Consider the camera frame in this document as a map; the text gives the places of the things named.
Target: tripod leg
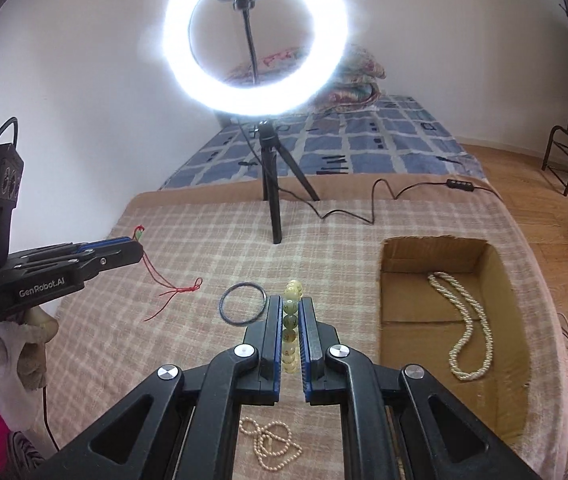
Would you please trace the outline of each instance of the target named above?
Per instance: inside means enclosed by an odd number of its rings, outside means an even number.
[[[317,192],[313,189],[313,186],[311,186],[311,183],[308,182],[308,179],[306,178],[306,176],[302,172],[302,170],[299,168],[299,166],[295,162],[295,159],[290,154],[290,152],[284,147],[283,144],[280,144],[277,147],[277,150],[278,150],[279,154],[281,155],[283,161],[286,164],[288,164],[288,167],[293,171],[293,174],[297,177],[297,179],[299,180],[299,183],[302,186],[304,186],[304,189],[306,190],[308,195],[310,195],[311,199],[315,200],[315,202],[317,202],[320,199],[319,196],[317,195]]]
[[[264,157],[268,156],[268,150],[266,148],[262,148],[261,149],[261,160],[264,161],[266,160]],[[261,189],[263,192],[263,198],[262,201],[266,202],[266,200],[269,199],[269,178],[266,176],[266,171],[264,171],[264,168],[261,168]]]
[[[282,241],[282,224],[279,215],[279,188],[277,186],[277,163],[276,153],[272,148],[261,150],[261,161],[264,165],[262,170],[262,183],[264,194],[269,199],[270,222],[273,227],[273,243],[279,244]]]

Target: bed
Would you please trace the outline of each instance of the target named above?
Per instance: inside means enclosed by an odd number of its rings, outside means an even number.
[[[209,140],[163,185],[164,189],[224,184],[259,176],[238,118]],[[307,175],[350,173],[456,174],[484,178],[481,164],[409,96],[381,95],[364,110],[278,117],[283,145]],[[259,143],[251,139],[259,153]],[[291,174],[280,157],[279,176]]]
[[[288,49],[259,60],[259,73],[281,77],[303,57]],[[251,69],[230,78],[249,84]],[[275,118],[275,127],[321,197],[322,211],[343,208],[369,218],[372,183],[385,178],[395,193],[412,184],[463,178],[487,187],[480,163],[417,100],[385,95],[384,69],[350,45],[329,89],[304,109]],[[345,216],[318,221],[307,204],[282,196],[283,243],[273,245],[260,165],[247,144],[251,120],[222,117],[222,130],[168,178],[161,190],[133,199],[112,236],[143,224],[144,248],[177,286],[203,279],[199,290],[161,307],[157,284],[143,266],[102,273],[86,290],[64,298],[60,332],[48,348],[49,420],[60,444],[69,442],[163,364],[192,368],[241,341],[243,329],[217,314],[220,295],[241,281],[278,294],[298,278],[318,319],[340,340],[381,362],[379,256],[385,239],[456,235],[487,240],[499,252],[520,309],[528,345],[528,409],[509,444],[544,480],[563,478],[568,450],[568,373],[552,298],[534,254],[499,196],[445,186],[413,187],[391,200],[377,196],[377,221]],[[280,185],[302,187],[278,157]],[[265,424],[285,421],[303,455],[278,473],[282,480],[343,477],[339,408],[304,403],[299,377],[283,374],[273,408],[245,406]],[[240,435],[233,478],[259,480],[251,439]]]
[[[379,176],[395,190],[441,181],[427,174],[329,174],[310,176],[322,209],[370,213],[369,191]],[[476,184],[484,184],[468,177]],[[282,186],[300,191],[292,177]],[[268,205],[258,180],[159,190],[136,197],[111,235],[144,224],[144,247],[155,266],[177,286],[202,277],[200,290],[178,295],[155,319],[159,290],[143,266],[106,272],[69,296],[59,309],[60,332],[48,348],[48,409],[58,442],[65,444],[106,412],[148,374],[166,363],[202,365],[241,341],[243,329],[217,314],[222,292],[255,281],[278,293],[299,278],[318,318],[379,361],[380,313],[377,265],[381,243],[397,236],[456,235],[488,240],[504,262],[521,309],[531,362],[529,408],[513,449],[544,479],[563,477],[568,449],[568,373],[550,293],[512,216],[498,197],[420,186],[397,201],[380,196],[373,226],[344,216],[319,222],[303,203],[283,200],[284,241],[273,245]],[[299,377],[283,374],[273,408],[245,406],[261,424],[285,421],[303,448],[301,458],[278,478],[342,478],[339,410],[304,403]],[[252,440],[240,435],[233,478],[259,480]]]

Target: pillow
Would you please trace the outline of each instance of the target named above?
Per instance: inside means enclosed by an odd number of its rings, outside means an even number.
[[[275,82],[292,74],[308,55],[308,47],[291,47],[257,60],[257,74],[263,83]],[[384,67],[376,62],[370,52],[355,43],[348,43],[344,55],[328,84],[360,84],[374,82],[386,77]],[[227,76],[226,82],[237,86],[253,84],[253,69],[250,63],[242,63]]]
[[[362,110],[379,99],[381,92],[376,83],[351,86],[327,86],[313,99],[312,113],[335,112],[344,114]]]

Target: bead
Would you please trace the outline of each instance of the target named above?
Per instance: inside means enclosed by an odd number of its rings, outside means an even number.
[[[298,280],[290,280],[290,281],[288,282],[288,285],[286,285],[286,288],[288,288],[288,287],[290,287],[290,286],[296,288],[297,293],[299,294],[299,297],[301,298],[301,297],[302,297],[302,292],[303,292],[303,291],[302,291],[302,284],[301,284]]]
[[[283,325],[289,330],[297,328],[297,316],[295,314],[288,314],[287,316],[284,316]]]
[[[297,361],[293,359],[292,363],[284,363],[284,371],[287,374],[294,374],[297,371]]]
[[[282,343],[282,355],[295,355],[296,352],[296,343]]]
[[[462,348],[470,341],[472,336],[472,318],[470,317],[470,313],[468,309],[465,307],[464,303],[462,303],[456,295],[454,295],[450,290],[446,287],[442,286],[437,279],[441,278],[446,280],[448,283],[455,288],[459,294],[467,301],[467,303],[475,309],[478,316],[480,317],[481,329],[484,333],[484,338],[486,339],[486,357],[484,358],[483,364],[481,367],[474,372],[468,373],[463,372],[459,368],[459,364],[457,362],[457,356],[459,352],[461,352]],[[492,339],[492,332],[490,330],[490,326],[488,325],[488,319],[486,317],[486,312],[483,309],[483,306],[473,298],[468,291],[452,276],[446,274],[445,272],[434,272],[428,276],[428,281],[430,285],[435,288],[443,297],[445,297],[448,301],[450,301],[462,314],[462,318],[464,319],[465,330],[464,335],[459,341],[452,347],[451,351],[448,352],[448,364],[450,366],[451,372],[461,381],[473,381],[475,379],[479,379],[483,377],[488,369],[490,368],[490,364],[492,363],[492,354],[493,354],[493,339]]]
[[[247,422],[251,423],[255,427],[255,429],[248,430],[245,427]],[[286,430],[285,438],[270,431],[270,428],[274,428],[275,426],[280,426]],[[240,419],[240,431],[243,434],[253,437],[253,452],[256,454],[259,464],[267,471],[280,471],[286,465],[290,464],[293,460],[298,459],[302,454],[302,447],[296,442],[293,442],[293,435],[290,431],[290,428],[287,424],[283,423],[280,420],[269,422],[265,426],[259,426],[256,420],[245,416],[244,418]],[[284,444],[283,449],[279,451],[273,451],[273,440],[279,441]],[[291,446],[294,447],[296,451],[291,456],[285,458],[278,465],[268,466],[264,463],[264,459],[269,456],[283,456],[287,454]]]
[[[286,290],[284,290],[284,299],[285,300],[293,300],[299,301],[301,300],[301,295],[297,291],[297,288],[294,286],[287,286]]]
[[[297,332],[295,332],[295,330],[285,328],[282,331],[282,340],[284,341],[284,343],[292,343],[296,339],[297,339]]]
[[[297,314],[299,309],[299,301],[295,300],[286,300],[284,302],[284,312],[287,314]]]

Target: towel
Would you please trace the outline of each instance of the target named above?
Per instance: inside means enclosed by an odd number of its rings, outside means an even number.
[[[39,307],[30,309],[24,324],[0,322],[0,415],[11,431],[28,430],[46,385],[44,344],[58,331],[58,322]]]

